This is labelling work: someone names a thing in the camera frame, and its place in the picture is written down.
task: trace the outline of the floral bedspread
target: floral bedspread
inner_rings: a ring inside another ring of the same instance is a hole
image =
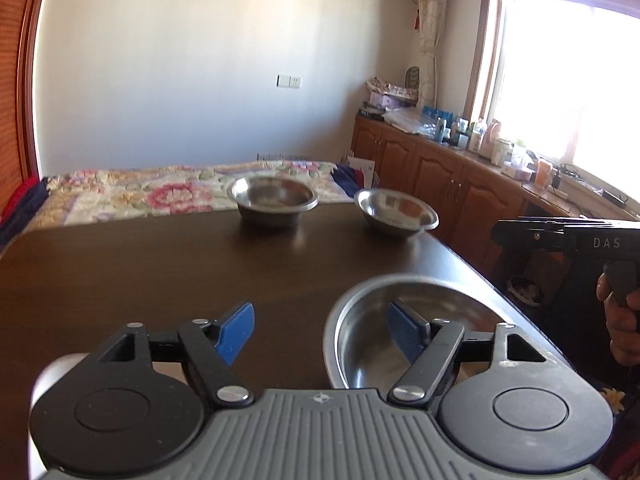
[[[51,177],[49,198],[25,231],[142,216],[235,209],[228,185],[242,176],[264,174],[302,180],[320,203],[350,202],[329,162],[260,160],[228,166],[167,166],[148,170],[77,171]]]

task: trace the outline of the dark brown tabletop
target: dark brown tabletop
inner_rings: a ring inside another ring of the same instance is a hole
[[[329,311],[353,285],[390,272],[464,282],[482,290],[487,304],[506,304],[431,235],[383,237],[353,204],[318,206],[288,232],[256,230],[228,211],[19,237],[0,259],[0,478],[27,476],[31,387],[54,359],[91,351],[127,322],[170,330],[249,300],[256,329],[235,373],[256,394],[327,388],[322,330]]]

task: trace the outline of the metal pin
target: metal pin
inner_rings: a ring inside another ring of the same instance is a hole
[[[222,388],[216,392],[216,395],[220,400],[236,404],[249,398],[249,390],[242,386],[222,386]]]
[[[393,394],[402,402],[414,402],[424,397],[424,390],[420,386],[396,386]]]

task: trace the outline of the gray gripper base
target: gray gripper base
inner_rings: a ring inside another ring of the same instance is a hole
[[[72,480],[52,470],[43,480]],[[430,415],[389,406],[377,390],[266,390],[217,413],[179,458],[136,480],[502,480],[442,436]],[[594,467],[539,478],[603,480]]]

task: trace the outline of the metal bowl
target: metal bowl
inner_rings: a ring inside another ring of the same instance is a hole
[[[337,301],[324,326],[322,350],[332,386],[377,388],[386,396],[408,369],[386,326],[386,310],[395,300],[404,301],[424,319],[452,319],[479,332],[492,332],[501,321],[516,321],[542,346],[559,354],[507,301],[498,296],[497,303],[486,306],[472,297],[475,293],[475,288],[464,290],[417,274],[388,274],[356,285]]]
[[[354,197],[365,220],[385,234],[408,238],[438,227],[438,214],[416,197],[391,189],[361,189]]]
[[[306,184],[278,176],[239,178],[226,194],[238,204],[242,218],[267,227],[291,227],[318,204],[318,194]]]

